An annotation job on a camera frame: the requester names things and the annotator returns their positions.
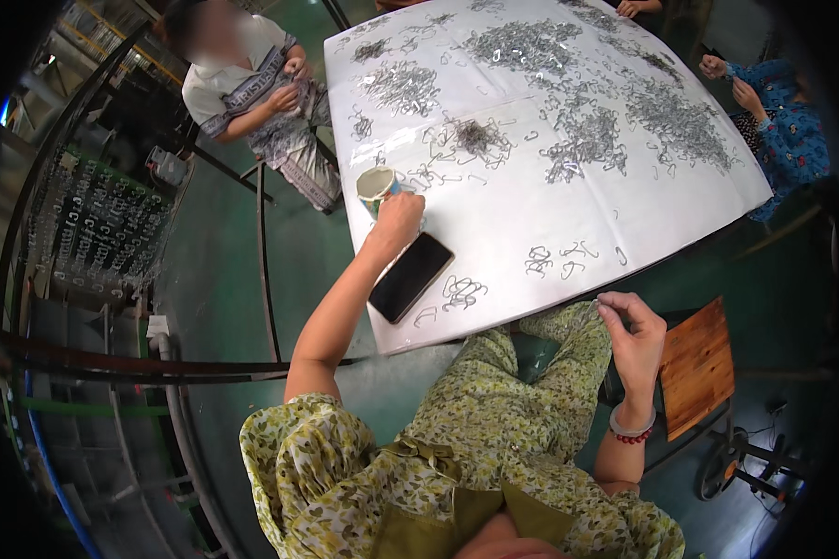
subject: paper cup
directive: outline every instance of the paper cup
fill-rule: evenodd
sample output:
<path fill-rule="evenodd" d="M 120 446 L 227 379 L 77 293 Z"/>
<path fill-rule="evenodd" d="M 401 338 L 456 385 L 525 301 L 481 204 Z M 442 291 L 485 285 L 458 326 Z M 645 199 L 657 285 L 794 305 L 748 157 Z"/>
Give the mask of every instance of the paper cup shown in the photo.
<path fill-rule="evenodd" d="M 358 176 L 358 199 L 374 220 L 379 218 L 379 205 L 401 191 L 391 167 L 373 167 Z"/>

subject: black phone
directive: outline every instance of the black phone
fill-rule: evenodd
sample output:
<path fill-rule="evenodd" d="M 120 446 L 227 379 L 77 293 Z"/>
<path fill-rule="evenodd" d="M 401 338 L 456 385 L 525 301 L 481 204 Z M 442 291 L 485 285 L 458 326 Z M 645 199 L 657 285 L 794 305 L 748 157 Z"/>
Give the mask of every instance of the black phone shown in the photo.
<path fill-rule="evenodd" d="M 389 323 L 398 324 L 453 259 L 454 253 L 435 237 L 420 233 L 378 281 L 369 304 Z"/>

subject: factory floor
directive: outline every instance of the factory floor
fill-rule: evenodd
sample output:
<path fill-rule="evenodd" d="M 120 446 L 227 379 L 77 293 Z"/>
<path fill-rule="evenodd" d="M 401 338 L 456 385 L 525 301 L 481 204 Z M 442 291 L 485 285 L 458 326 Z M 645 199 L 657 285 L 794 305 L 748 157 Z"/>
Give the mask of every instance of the factory floor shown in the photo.
<path fill-rule="evenodd" d="M 352 24 L 374 15 L 370 2 L 342 4 Z M 322 79 L 322 39 L 336 32 L 323 6 L 279 2 L 267 15 L 299 37 Z M 678 28 L 682 35 L 683 27 Z M 668 43 L 679 53 L 690 52 L 692 44 L 688 41 L 686 50 L 681 50 L 671 38 Z M 220 146 L 203 138 L 201 144 L 234 170 L 241 172 L 254 164 L 245 142 Z M 268 193 L 277 202 L 276 207 L 267 206 L 266 215 L 270 285 L 282 358 L 288 361 L 302 326 L 353 258 L 353 249 L 341 207 L 332 216 L 324 216 L 276 173 L 269 173 L 267 180 Z M 809 204 L 803 198 L 777 220 L 788 221 Z M 814 218 L 769 247 L 737 258 L 766 234 L 762 225 L 743 219 L 614 288 L 637 292 L 657 311 L 702 307 L 723 296 L 737 369 L 813 368 L 824 352 L 831 307 L 825 221 Z M 251 192 L 198 162 L 179 204 L 162 267 L 157 312 L 169 316 L 183 360 L 269 361 Z M 528 338 L 517 341 L 517 346 L 525 371 L 541 367 L 554 349 Z M 336 381 L 346 407 L 369 425 L 378 443 L 387 443 L 412 419 L 425 389 L 458 349 L 451 344 L 391 358 L 374 356 L 340 369 Z M 348 355 L 375 355 L 366 314 Z M 254 410 L 282 402 L 283 382 L 190 387 L 190 410 L 214 493 L 246 557 L 275 554 L 257 525 L 238 433 L 243 419 Z M 827 390 L 820 382 L 737 375 L 735 423 L 749 431 L 768 428 L 772 418 L 766 406 L 786 401 L 775 428 L 762 430 L 750 441 L 771 447 L 772 435 L 784 433 L 796 453 L 811 456 Z M 593 463 L 607 414 L 606 408 L 598 410 L 591 442 L 578 456 L 582 468 L 589 469 Z M 654 436 L 648 455 L 657 458 L 666 448 L 664 437 Z M 715 501 L 697 500 L 694 476 L 708 449 L 709 443 L 701 442 L 647 477 L 641 495 L 680 523 L 686 556 L 754 555 L 776 523 L 768 510 L 779 511 L 782 505 L 773 498 L 754 496 L 740 481 Z M 756 473 L 761 464 L 752 458 L 745 463 L 749 472 Z"/>

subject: blue shirt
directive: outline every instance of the blue shirt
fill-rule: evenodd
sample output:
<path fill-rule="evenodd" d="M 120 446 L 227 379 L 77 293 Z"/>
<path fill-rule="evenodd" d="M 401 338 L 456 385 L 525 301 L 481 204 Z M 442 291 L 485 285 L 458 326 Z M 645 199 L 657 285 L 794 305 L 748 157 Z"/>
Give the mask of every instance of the blue shirt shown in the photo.
<path fill-rule="evenodd" d="M 727 80 L 737 76 L 755 89 L 761 106 L 775 110 L 774 119 L 759 123 L 761 147 L 755 157 L 774 195 L 749 217 L 768 221 L 790 192 L 829 174 L 827 142 L 814 105 L 792 102 L 799 92 L 795 69 L 786 60 L 769 60 L 749 68 L 727 62 Z"/>

